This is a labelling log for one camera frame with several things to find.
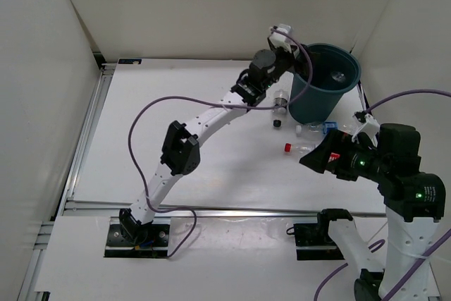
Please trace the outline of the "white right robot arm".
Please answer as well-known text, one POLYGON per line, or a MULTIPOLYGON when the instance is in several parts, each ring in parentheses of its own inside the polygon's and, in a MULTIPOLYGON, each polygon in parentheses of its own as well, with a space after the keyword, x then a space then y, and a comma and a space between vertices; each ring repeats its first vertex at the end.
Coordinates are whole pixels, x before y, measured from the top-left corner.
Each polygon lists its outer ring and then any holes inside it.
POLYGON ((421 136, 416 128, 384 123, 372 142, 365 132, 355 136, 330 131, 323 141, 300 159, 300 164, 336 178, 365 178, 377 184, 387 218, 386 261, 381 265, 362 240, 346 209, 324 209, 307 242, 334 245, 357 274, 356 300, 427 300, 429 257, 450 237, 433 237, 445 213, 443 181, 420 170, 421 136))

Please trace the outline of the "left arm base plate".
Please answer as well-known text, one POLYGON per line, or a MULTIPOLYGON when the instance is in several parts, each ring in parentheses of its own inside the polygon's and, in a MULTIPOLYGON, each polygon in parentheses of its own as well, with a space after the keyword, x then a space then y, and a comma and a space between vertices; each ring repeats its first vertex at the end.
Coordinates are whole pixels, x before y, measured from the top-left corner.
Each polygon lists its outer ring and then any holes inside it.
POLYGON ((170 223, 151 223, 131 240, 118 220, 111 220, 104 248, 105 258, 165 259, 168 255, 170 223))

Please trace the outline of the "black label plastic bottle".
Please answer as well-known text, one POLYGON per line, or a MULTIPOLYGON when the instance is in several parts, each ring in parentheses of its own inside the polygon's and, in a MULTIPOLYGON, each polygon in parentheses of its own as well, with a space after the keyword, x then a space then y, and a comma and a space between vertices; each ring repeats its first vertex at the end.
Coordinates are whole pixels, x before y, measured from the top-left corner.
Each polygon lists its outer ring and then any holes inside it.
POLYGON ((275 129, 280 129, 286 121, 289 102, 289 93, 285 90, 277 90, 273 96, 271 121, 275 129))

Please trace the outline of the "red label plastic bottle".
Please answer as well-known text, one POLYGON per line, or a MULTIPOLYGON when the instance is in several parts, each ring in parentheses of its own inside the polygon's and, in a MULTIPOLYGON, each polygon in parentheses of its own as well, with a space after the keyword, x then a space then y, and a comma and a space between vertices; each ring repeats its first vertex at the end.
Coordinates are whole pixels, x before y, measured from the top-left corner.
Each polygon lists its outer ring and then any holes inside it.
MULTIPOLYGON (((296 155, 296 156, 300 156, 301 158, 310 153, 311 151, 313 151, 318 145, 314 144, 314 143, 309 143, 309 142, 299 142, 299 143, 286 143, 283 151, 286 155, 296 155)), ((329 162, 332 161, 336 161, 340 158, 341 156, 338 154, 337 151, 334 151, 329 159, 329 162)))

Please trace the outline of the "blue label plastic bottle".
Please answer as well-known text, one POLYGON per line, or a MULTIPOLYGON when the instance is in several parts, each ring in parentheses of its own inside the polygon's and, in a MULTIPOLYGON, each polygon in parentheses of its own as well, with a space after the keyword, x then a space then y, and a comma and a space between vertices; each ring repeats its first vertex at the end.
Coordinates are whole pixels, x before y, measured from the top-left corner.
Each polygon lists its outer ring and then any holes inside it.
POLYGON ((330 77, 338 83, 344 83, 346 81, 346 75, 341 71, 337 70, 332 71, 330 73, 330 77))

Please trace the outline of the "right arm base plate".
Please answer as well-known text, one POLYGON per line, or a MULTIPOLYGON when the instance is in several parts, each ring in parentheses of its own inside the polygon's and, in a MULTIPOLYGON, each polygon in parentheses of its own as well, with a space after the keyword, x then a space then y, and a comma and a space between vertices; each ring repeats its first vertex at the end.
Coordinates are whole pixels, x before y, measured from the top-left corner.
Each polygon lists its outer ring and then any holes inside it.
POLYGON ((295 237, 297 261, 334 261, 344 257, 338 246, 328 235, 332 221, 352 221, 346 209, 323 209, 316 215, 314 223, 294 223, 286 230, 295 237))

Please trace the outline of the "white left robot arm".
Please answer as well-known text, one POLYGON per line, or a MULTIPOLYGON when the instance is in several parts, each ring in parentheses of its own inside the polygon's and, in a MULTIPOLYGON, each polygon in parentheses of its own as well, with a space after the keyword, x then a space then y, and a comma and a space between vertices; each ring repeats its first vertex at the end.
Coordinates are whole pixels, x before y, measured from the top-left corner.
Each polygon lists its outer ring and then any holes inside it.
POLYGON ((303 71, 308 75, 313 73, 311 57, 303 44, 262 49, 219 102, 208 103, 208 109, 191 121, 170 123, 158 166, 150 179, 145 178, 137 160, 132 160, 144 191, 130 207, 119 212, 121 233, 125 239, 133 245, 140 245, 149 238, 150 225, 155 215, 162 211, 161 203, 183 176, 198 167, 200 149, 213 134, 249 111, 260 110, 268 88, 284 73, 300 74, 303 71))

